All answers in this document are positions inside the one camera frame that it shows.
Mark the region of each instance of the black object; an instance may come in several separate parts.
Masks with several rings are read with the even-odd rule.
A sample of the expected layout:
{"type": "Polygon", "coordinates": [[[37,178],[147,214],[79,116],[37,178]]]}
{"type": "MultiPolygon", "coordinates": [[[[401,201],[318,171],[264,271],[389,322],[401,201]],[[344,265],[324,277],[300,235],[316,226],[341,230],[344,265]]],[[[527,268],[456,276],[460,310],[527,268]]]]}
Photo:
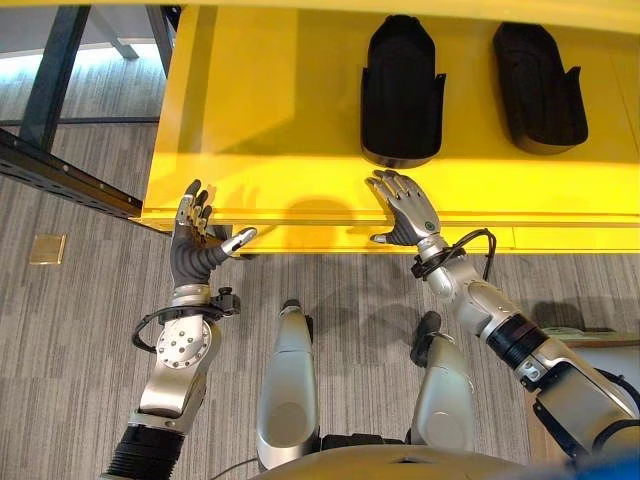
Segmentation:
{"type": "Polygon", "coordinates": [[[409,354],[411,361],[418,367],[424,368],[427,366],[429,347],[433,341],[433,335],[431,334],[440,331],[441,325],[442,318],[433,310],[425,313],[418,322],[418,326],[413,333],[413,343],[409,354]]]}
{"type": "Polygon", "coordinates": [[[564,72],[553,37],[540,25],[503,23],[493,37],[513,142],[547,155],[583,143],[587,119],[580,67],[564,72]]]}
{"type": "Polygon", "coordinates": [[[548,338],[535,323],[516,313],[491,332],[487,345],[515,369],[548,338]]]}
{"type": "Polygon", "coordinates": [[[131,335],[131,343],[134,347],[149,353],[156,353],[156,347],[147,344],[140,338],[140,332],[154,319],[158,319],[158,324],[164,326],[168,321],[190,315],[202,315],[204,320],[210,325],[220,320],[222,317],[237,315],[240,313],[240,298],[233,293],[231,287],[218,289],[218,295],[209,299],[209,305],[185,305],[165,307],[156,310],[149,315],[145,315],[138,322],[131,335]]]}
{"type": "Polygon", "coordinates": [[[129,426],[116,447],[107,473],[139,480],[169,480],[184,436],[178,432],[129,426]]]}
{"type": "Polygon", "coordinates": [[[142,201],[0,129],[0,174],[113,217],[139,217],[142,201]]]}
{"type": "Polygon", "coordinates": [[[416,167],[440,150],[445,75],[415,17],[392,15],[373,34],[362,71],[361,142],[374,162],[416,167]]]}
{"type": "Polygon", "coordinates": [[[488,228],[480,228],[478,230],[473,230],[467,233],[451,247],[443,249],[440,253],[427,259],[427,261],[423,261],[422,258],[420,258],[420,255],[416,255],[416,263],[411,267],[411,273],[413,273],[413,276],[416,278],[422,278],[423,280],[426,280],[430,274],[435,272],[438,268],[442,267],[452,258],[465,255],[466,252],[462,247],[464,247],[474,238],[481,236],[486,236],[489,242],[489,248],[486,255],[487,261],[484,264],[484,271],[482,272],[483,280],[487,280],[489,278],[489,273],[491,272],[493,257],[496,254],[496,247],[498,245],[496,236],[491,233],[488,228]]]}
{"type": "Polygon", "coordinates": [[[76,52],[91,7],[60,7],[24,111],[20,137],[51,151],[76,52]]]}
{"type": "Polygon", "coordinates": [[[353,447],[355,445],[402,445],[402,440],[382,438],[380,435],[354,433],[352,435],[325,435],[322,438],[320,450],[353,447]]]}

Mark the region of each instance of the robot forearm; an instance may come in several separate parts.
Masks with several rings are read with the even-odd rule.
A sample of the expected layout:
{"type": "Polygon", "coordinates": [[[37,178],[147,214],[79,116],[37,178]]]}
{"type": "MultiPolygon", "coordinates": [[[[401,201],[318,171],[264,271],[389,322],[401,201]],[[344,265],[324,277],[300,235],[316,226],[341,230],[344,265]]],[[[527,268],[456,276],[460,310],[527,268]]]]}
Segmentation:
{"type": "MultiPolygon", "coordinates": [[[[432,237],[418,244],[422,264],[433,265],[446,251],[440,235],[432,237]]],[[[487,343],[525,388],[538,391],[535,413],[565,452],[638,447],[637,416],[618,388],[527,319],[481,278],[466,255],[446,261],[426,281],[451,303],[456,320],[487,343]]]]}

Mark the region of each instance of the gray carpet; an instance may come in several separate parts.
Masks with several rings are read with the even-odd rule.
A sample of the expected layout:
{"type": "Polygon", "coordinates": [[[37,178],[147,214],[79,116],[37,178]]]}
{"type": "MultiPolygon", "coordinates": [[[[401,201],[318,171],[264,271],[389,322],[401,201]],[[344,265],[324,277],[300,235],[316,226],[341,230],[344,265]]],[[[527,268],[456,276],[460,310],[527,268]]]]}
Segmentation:
{"type": "MultiPolygon", "coordinates": [[[[100,68],[89,72],[99,75],[100,68]]],[[[136,81],[154,85],[159,75],[159,67],[148,69],[136,81]]],[[[74,115],[82,104],[103,101],[95,95],[118,95],[91,92],[74,115]]],[[[152,103],[145,103],[151,111],[152,103]]],[[[142,197],[154,136],[153,126],[61,127],[54,153],[142,197]]],[[[0,205],[0,477],[95,478],[150,373],[153,358],[129,337],[142,315],[167,304],[169,239],[5,178],[0,205]],[[68,235],[62,265],[27,264],[36,233],[68,235]]],[[[242,313],[220,324],[223,345],[174,478],[206,480],[254,456],[257,396],[277,313],[290,297],[315,318],[323,433],[404,437],[422,379],[408,342],[419,316],[434,309],[471,365],[476,450],[526,463],[522,388],[413,279],[411,263],[396,255],[265,255],[216,271],[213,286],[233,286],[242,313]]],[[[493,280],[545,324],[637,332],[639,276],[638,256],[501,255],[493,280]]],[[[227,478],[256,472],[253,464],[227,478]]]]}

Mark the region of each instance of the yellow table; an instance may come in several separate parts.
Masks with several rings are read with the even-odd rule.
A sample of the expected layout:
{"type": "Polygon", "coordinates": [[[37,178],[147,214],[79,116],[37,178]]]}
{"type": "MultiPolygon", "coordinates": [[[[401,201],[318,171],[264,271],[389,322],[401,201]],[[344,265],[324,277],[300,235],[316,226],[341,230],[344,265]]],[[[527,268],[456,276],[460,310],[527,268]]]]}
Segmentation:
{"type": "MultiPolygon", "coordinates": [[[[170,230],[185,185],[215,222],[261,231],[253,252],[411,251],[368,241],[391,224],[364,179],[360,75],[383,14],[189,6],[182,14],[139,221],[170,230]]],[[[447,73],[443,143],[407,170],[453,242],[489,226],[506,252],[640,250],[637,35],[549,27],[582,66],[583,145],[520,151],[506,130],[491,39],[498,22],[421,17],[447,73]]],[[[484,249],[481,241],[473,247],[484,249]]]]}

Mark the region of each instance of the silver joint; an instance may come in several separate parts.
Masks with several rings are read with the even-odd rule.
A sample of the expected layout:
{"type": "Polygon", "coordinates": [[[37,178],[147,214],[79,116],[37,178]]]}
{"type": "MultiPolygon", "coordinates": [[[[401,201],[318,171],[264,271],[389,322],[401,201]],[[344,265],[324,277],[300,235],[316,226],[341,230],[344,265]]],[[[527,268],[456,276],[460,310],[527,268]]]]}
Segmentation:
{"type": "Polygon", "coordinates": [[[156,350],[165,366],[181,370],[200,362],[211,348],[210,339],[211,328],[202,321],[202,315],[183,317],[167,322],[156,350]]]}
{"type": "Polygon", "coordinates": [[[184,195],[178,205],[178,214],[176,221],[179,225],[188,226],[189,221],[193,218],[194,197],[191,194],[184,195]]]}
{"type": "Polygon", "coordinates": [[[207,305],[211,297],[211,289],[205,284],[190,284],[176,287],[171,297],[172,307],[183,305],[207,305]]]}
{"type": "Polygon", "coordinates": [[[531,355],[528,355],[524,361],[516,367],[514,373],[518,380],[528,378],[532,383],[537,383],[546,375],[548,370],[531,355]]]}
{"type": "Polygon", "coordinates": [[[222,251],[227,256],[231,256],[233,252],[253,240],[257,233],[258,230],[253,227],[245,228],[244,230],[239,231],[229,240],[225,240],[224,242],[222,242],[220,248],[222,248],[222,251]]]}
{"type": "Polygon", "coordinates": [[[448,247],[448,245],[439,233],[434,233],[433,235],[429,235],[427,238],[420,240],[417,247],[420,259],[425,262],[434,255],[443,251],[448,247]]]}

